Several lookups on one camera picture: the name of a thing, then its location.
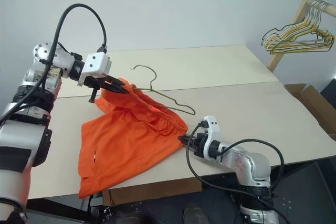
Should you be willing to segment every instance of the cardboard box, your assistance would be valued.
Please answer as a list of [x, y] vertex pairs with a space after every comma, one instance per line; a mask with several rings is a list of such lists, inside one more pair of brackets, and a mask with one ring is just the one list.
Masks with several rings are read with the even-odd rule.
[[116, 206], [134, 201], [158, 199], [198, 191], [202, 191], [202, 183], [197, 178], [184, 178], [109, 189], [104, 190], [102, 194], [104, 206]]
[[313, 87], [306, 84], [288, 84], [285, 88], [296, 97], [316, 118], [320, 126], [330, 135], [336, 138], [336, 110], [333, 106]]

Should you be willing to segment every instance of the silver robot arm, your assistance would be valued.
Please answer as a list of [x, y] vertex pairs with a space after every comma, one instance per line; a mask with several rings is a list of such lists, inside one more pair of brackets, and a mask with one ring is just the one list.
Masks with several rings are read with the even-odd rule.
[[[11, 103], [3, 114], [13, 108], [41, 78], [52, 43], [33, 49], [34, 62], [24, 76]], [[57, 45], [45, 86], [26, 99], [0, 125], [0, 220], [6, 220], [14, 209], [26, 207], [31, 168], [42, 164], [48, 154], [52, 131], [48, 129], [50, 112], [61, 86], [61, 77], [71, 78], [78, 85], [93, 88], [94, 102], [99, 88], [125, 93], [119, 80], [108, 76], [111, 60], [104, 52], [90, 54], [86, 62], [78, 54]]]
[[[225, 155], [218, 155], [231, 143], [221, 141], [221, 130], [216, 117], [206, 116], [201, 122], [204, 133], [192, 139], [190, 147], [196, 156], [215, 160], [228, 167], [237, 175], [242, 190], [254, 194], [272, 204], [270, 173], [268, 159], [259, 153], [250, 153], [240, 146], [234, 146]], [[189, 137], [180, 140], [187, 145]], [[242, 197], [240, 212], [247, 223], [278, 224], [278, 214], [260, 204], [257, 200]]]

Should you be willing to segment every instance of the orange shirt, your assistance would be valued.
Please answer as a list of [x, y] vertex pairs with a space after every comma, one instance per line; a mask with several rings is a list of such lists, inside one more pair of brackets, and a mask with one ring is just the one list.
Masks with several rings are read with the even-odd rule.
[[167, 108], [147, 104], [160, 103], [135, 85], [123, 87], [129, 93], [103, 90], [96, 105], [105, 115], [82, 125], [79, 198], [153, 167], [182, 146], [178, 137], [187, 131], [184, 121]]

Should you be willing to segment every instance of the white wall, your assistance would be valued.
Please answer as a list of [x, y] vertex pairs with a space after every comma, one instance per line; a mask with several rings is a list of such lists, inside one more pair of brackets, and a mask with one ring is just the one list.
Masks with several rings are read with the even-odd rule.
[[[262, 35], [289, 23], [301, 0], [0, 0], [0, 110], [29, 68], [32, 48], [53, 39], [61, 13], [76, 2], [100, 14], [110, 50], [245, 43], [267, 63]], [[336, 34], [336, 19], [326, 14], [322, 19], [321, 27]], [[83, 9], [70, 13], [60, 36], [71, 51], [94, 51], [101, 40], [96, 20]], [[336, 75], [335, 52], [287, 55], [275, 74], [283, 83], [322, 89]]]

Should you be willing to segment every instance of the clothing rack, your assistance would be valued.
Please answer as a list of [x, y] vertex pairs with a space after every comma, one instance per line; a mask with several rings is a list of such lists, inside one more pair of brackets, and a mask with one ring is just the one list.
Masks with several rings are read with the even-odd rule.
[[[307, 1], [308, 0], [302, 0], [302, 3], [300, 5], [292, 23], [302, 22], [304, 20], [304, 18], [306, 16], [306, 10], [307, 10], [307, 8], [306, 8]], [[323, 10], [323, 12], [336, 18], [336, 6], [333, 6], [333, 5], [327, 6]], [[279, 62], [280, 62], [280, 60], [282, 59], [283, 56], [284, 56], [283, 54], [271, 55], [271, 58], [270, 58], [270, 60], [268, 62], [268, 65], [267, 65], [267, 68], [269, 69], [269, 71], [274, 72], [275, 68], [277, 67], [277, 65], [279, 64]]]

